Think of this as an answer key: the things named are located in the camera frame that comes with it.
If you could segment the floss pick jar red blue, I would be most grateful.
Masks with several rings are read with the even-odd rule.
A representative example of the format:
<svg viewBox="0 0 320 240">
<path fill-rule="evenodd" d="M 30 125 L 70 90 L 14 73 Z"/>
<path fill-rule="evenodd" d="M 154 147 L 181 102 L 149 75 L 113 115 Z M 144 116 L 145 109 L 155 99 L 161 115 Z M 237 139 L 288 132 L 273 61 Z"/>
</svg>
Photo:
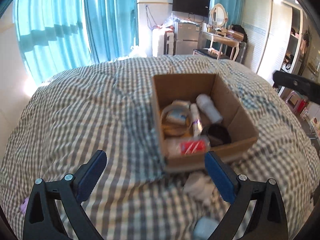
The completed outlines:
<svg viewBox="0 0 320 240">
<path fill-rule="evenodd" d="M 211 148 L 210 141 L 206 136 L 168 138 L 165 140 L 165 146 L 169 158 L 205 153 Z"/>
</svg>

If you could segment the white bottle with ring cap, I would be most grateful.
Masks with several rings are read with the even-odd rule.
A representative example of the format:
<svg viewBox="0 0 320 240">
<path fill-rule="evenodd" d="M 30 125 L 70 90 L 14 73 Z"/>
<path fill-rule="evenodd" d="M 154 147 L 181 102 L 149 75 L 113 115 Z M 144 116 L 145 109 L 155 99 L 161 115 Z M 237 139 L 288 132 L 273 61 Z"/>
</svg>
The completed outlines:
<svg viewBox="0 0 320 240">
<path fill-rule="evenodd" d="M 214 106 L 214 103 L 210 96 L 206 94 L 200 94 L 196 98 L 196 104 L 198 108 L 204 113 L 212 124 L 219 124 L 223 121 L 223 117 L 217 108 Z"/>
</svg>

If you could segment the white purple cream tube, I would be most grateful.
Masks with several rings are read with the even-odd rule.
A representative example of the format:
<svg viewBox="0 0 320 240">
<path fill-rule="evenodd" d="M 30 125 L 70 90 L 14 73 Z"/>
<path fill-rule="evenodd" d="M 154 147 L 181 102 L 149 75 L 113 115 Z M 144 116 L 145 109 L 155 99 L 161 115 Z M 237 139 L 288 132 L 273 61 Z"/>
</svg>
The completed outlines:
<svg viewBox="0 0 320 240">
<path fill-rule="evenodd" d="M 194 137 L 200 136 L 202 132 L 202 124 L 200 120 L 200 113 L 196 103 L 190 105 L 190 111 L 192 114 L 192 127 Z"/>
</svg>

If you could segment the small blue label jar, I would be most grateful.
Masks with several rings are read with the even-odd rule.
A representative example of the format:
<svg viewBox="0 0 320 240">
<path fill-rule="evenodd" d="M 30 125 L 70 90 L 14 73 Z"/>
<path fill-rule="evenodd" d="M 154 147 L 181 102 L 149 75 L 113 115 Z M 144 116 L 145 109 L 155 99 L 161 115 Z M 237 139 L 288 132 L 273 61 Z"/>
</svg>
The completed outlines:
<svg viewBox="0 0 320 240">
<path fill-rule="evenodd" d="M 186 109 L 190 109 L 190 101 L 183 101 L 183 100 L 174 100 L 172 102 L 172 105 L 174 106 L 181 106 Z M 173 110 L 170 110 L 166 116 L 167 122 L 171 124 L 176 125 L 185 125 L 187 120 L 187 114 L 184 110 L 178 109 L 177 107 L 174 107 Z"/>
</svg>

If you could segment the beige tape roll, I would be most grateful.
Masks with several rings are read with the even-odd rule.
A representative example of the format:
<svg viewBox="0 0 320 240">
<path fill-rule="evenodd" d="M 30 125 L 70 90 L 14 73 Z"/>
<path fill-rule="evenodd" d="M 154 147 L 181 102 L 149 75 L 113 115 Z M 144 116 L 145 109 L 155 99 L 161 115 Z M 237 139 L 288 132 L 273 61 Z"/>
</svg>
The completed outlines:
<svg viewBox="0 0 320 240">
<path fill-rule="evenodd" d="M 171 104 L 163 108 L 160 123 L 165 136 L 182 137 L 191 129 L 192 114 L 185 106 Z"/>
</svg>

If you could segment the purple small object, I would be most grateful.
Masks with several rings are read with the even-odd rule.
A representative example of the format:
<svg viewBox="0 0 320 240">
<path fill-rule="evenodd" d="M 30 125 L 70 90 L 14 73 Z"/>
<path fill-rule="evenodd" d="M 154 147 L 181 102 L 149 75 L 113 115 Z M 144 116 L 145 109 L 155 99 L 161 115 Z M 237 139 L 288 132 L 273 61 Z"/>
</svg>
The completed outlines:
<svg viewBox="0 0 320 240">
<path fill-rule="evenodd" d="M 20 211 L 23 215 L 25 215 L 27 211 L 28 202 L 29 202 L 29 197 L 25 198 L 25 200 L 20 205 Z"/>
</svg>

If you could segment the light blue small case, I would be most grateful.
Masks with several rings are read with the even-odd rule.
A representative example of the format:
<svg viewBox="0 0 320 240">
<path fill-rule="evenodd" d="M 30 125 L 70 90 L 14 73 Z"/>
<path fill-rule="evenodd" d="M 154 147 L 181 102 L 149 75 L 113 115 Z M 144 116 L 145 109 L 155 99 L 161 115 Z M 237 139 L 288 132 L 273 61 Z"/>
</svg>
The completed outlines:
<svg viewBox="0 0 320 240">
<path fill-rule="evenodd" d="M 195 240 L 207 240 L 214 230 L 217 228 L 219 222 L 209 218 L 209 217 L 202 217 L 198 220 L 193 230 L 193 237 L 192 239 Z"/>
</svg>

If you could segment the white wardrobe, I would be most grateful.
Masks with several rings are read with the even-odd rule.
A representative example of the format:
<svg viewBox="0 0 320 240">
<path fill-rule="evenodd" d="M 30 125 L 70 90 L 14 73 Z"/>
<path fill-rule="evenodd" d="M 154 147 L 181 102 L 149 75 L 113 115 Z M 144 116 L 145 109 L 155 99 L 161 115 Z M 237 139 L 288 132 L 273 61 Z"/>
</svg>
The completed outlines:
<svg viewBox="0 0 320 240">
<path fill-rule="evenodd" d="M 273 73 L 292 74 L 301 55 L 303 9 L 285 0 L 245 0 L 242 24 L 248 43 L 243 64 L 276 89 Z"/>
</svg>

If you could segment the black round object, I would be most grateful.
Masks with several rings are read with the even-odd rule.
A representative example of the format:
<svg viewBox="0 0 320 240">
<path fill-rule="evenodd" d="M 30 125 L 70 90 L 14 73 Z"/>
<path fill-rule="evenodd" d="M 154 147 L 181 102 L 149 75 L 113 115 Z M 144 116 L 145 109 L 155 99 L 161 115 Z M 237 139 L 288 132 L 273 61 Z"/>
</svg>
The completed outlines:
<svg viewBox="0 0 320 240">
<path fill-rule="evenodd" d="M 204 127 L 201 135 L 208 138 L 211 147 L 230 144 L 232 142 L 227 128 L 221 124 L 211 124 Z"/>
</svg>

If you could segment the cardboard box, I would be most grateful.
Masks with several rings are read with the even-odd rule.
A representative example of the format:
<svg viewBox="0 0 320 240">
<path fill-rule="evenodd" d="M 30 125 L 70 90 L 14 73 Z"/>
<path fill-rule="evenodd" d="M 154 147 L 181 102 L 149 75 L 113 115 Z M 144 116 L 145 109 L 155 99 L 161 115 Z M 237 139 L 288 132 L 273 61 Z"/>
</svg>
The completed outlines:
<svg viewBox="0 0 320 240">
<path fill-rule="evenodd" d="M 168 173 L 203 169 L 208 151 L 235 161 L 258 139 L 244 107 L 217 74 L 155 75 L 152 110 Z"/>
</svg>

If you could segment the oval vanity mirror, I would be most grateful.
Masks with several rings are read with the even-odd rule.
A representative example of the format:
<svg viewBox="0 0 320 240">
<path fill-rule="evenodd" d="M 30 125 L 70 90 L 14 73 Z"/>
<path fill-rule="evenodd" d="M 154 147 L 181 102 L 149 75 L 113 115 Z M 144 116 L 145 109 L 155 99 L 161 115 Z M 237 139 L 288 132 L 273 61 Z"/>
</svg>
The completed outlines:
<svg viewBox="0 0 320 240">
<path fill-rule="evenodd" d="M 228 21 L 228 15 L 222 4 L 217 3 L 210 11 L 210 24 L 218 28 L 223 27 Z"/>
</svg>

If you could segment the checkered bed duvet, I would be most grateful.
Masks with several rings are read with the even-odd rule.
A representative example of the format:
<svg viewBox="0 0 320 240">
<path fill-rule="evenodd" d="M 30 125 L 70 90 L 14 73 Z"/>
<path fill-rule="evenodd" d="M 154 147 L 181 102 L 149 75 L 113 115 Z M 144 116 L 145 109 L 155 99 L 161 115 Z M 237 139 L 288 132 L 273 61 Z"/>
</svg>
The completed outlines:
<svg viewBox="0 0 320 240">
<path fill-rule="evenodd" d="M 191 239 L 201 217 L 223 218 L 229 205 L 217 190 L 204 206 L 183 192 L 187 175 L 163 171 L 151 79 L 174 73 L 219 74 L 238 97 L 259 138 L 232 168 L 251 180 L 278 182 L 289 237 L 295 237 L 319 185 L 319 156 L 298 119 L 267 81 L 242 64 L 164 56 L 67 70 L 37 89 L 1 165 L 1 207 L 18 239 L 20 206 L 34 181 L 60 180 L 97 150 L 106 152 L 107 167 L 83 207 L 104 239 Z"/>
</svg>

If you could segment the white suitcase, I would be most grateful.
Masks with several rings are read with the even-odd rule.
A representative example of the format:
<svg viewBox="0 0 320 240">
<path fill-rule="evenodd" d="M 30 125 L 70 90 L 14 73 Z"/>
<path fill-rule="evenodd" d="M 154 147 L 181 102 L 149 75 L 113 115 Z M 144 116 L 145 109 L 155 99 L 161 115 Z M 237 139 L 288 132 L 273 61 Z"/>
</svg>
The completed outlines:
<svg viewBox="0 0 320 240">
<path fill-rule="evenodd" d="M 170 28 L 153 29 L 152 31 L 152 55 L 174 54 L 174 32 Z"/>
</svg>

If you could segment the teal curtain left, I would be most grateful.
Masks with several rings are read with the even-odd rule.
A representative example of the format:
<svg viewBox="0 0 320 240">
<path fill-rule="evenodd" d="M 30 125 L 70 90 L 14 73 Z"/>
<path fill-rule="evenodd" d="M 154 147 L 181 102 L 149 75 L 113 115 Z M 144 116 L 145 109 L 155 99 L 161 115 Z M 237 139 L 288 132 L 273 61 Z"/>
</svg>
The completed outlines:
<svg viewBox="0 0 320 240">
<path fill-rule="evenodd" d="M 36 84 L 92 63 L 84 0 L 15 0 L 18 46 Z"/>
</svg>

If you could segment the black wall television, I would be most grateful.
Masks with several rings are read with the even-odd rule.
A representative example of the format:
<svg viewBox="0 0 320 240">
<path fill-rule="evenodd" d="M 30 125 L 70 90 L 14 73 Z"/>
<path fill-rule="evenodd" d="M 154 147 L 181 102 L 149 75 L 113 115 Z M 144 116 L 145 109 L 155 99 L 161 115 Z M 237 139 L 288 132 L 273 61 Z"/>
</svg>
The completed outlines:
<svg viewBox="0 0 320 240">
<path fill-rule="evenodd" d="M 172 0 L 172 10 L 208 17 L 210 0 Z"/>
</svg>

